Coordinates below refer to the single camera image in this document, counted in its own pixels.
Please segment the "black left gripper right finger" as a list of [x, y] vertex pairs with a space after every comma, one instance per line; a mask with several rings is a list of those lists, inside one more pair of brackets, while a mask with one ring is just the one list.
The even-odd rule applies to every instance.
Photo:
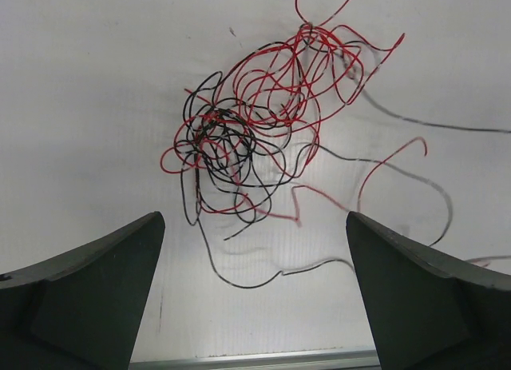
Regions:
[[356, 212], [351, 259], [383, 369], [508, 369], [510, 277]]

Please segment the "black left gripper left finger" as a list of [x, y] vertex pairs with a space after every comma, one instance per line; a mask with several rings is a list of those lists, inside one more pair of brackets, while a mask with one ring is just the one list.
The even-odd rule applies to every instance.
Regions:
[[98, 240], [1, 275], [3, 369], [129, 367], [164, 239], [149, 213]]

